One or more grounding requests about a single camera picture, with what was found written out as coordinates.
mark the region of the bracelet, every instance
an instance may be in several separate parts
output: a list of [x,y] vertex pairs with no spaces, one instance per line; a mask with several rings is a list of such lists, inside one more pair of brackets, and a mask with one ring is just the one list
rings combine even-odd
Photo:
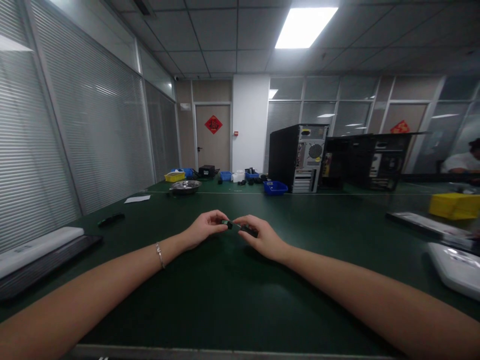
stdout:
[[158,253],[158,256],[160,256],[161,268],[165,269],[164,259],[162,259],[162,251],[160,250],[160,244],[157,242],[155,245],[156,245],[156,252]]

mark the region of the blue plastic basket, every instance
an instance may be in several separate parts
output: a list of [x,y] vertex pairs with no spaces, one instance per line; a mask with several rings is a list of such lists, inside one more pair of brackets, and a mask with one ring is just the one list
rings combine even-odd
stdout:
[[264,181],[263,187],[265,188],[265,194],[267,195],[283,195],[289,188],[283,182],[280,181]]
[[190,167],[186,167],[186,168],[179,168],[179,169],[172,169],[170,170],[170,172],[174,172],[175,170],[178,170],[178,171],[181,171],[181,172],[184,172],[185,173],[185,177],[186,178],[193,178],[194,177],[194,170]]
[[230,171],[220,171],[220,178],[223,181],[230,181],[232,179],[232,173]]
[[258,178],[260,174],[258,172],[255,172],[253,174],[249,174],[248,172],[245,172],[245,179],[253,179],[253,178]]

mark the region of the metal bowl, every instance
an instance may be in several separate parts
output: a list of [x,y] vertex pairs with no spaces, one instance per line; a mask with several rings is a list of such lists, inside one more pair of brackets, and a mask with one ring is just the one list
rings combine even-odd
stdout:
[[170,191],[174,195],[187,195],[196,193],[202,183],[196,180],[182,180],[173,183],[170,186]]

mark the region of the hand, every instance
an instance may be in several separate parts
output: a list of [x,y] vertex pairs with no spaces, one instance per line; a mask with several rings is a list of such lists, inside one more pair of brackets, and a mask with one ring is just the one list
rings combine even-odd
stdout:
[[227,225],[222,224],[222,220],[229,218],[219,210],[212,210],[200,214],[199,217],[184,231],[187,235],[187,250],[195,248],[203,240],[212,234],[222,233],[228,229]]
[[239,231],[238,234],[264,257],[279,263],[288,258],[291,246],[284,242],[265,220],[247,215],[233,220],[233,223],[248,225],[249,228],[258,231],[257,238],[245,231]]

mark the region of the green table surface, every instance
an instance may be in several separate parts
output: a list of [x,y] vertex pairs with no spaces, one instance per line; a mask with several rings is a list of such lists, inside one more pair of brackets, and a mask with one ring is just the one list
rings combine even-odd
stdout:
[[[286,242],[394,278],[480,320],[480,303],[445,287],[427,252],[432,239],[385,219],[387,211],[426,214],[431,194],[447,184],[399,184],[396,192],[346,185],[319,194],[269,197],[262,185],[204,182],[198,193],[167,196],[170,185],[147,190],[150,200],[106,206],[73,221],[101,244],[65,264],[14,300],[0,304],[0,321],[85,271],[183,231],[203,212],[230,219],[252,214]],[[125,220],[97,222],[123,212]],[[471,229],[471,221],[455,222]],[[108,346],[275,353],[398,356],[373,331],[290,270],[255,252],[234,231],[207,239],[142,284],[80,342]]]

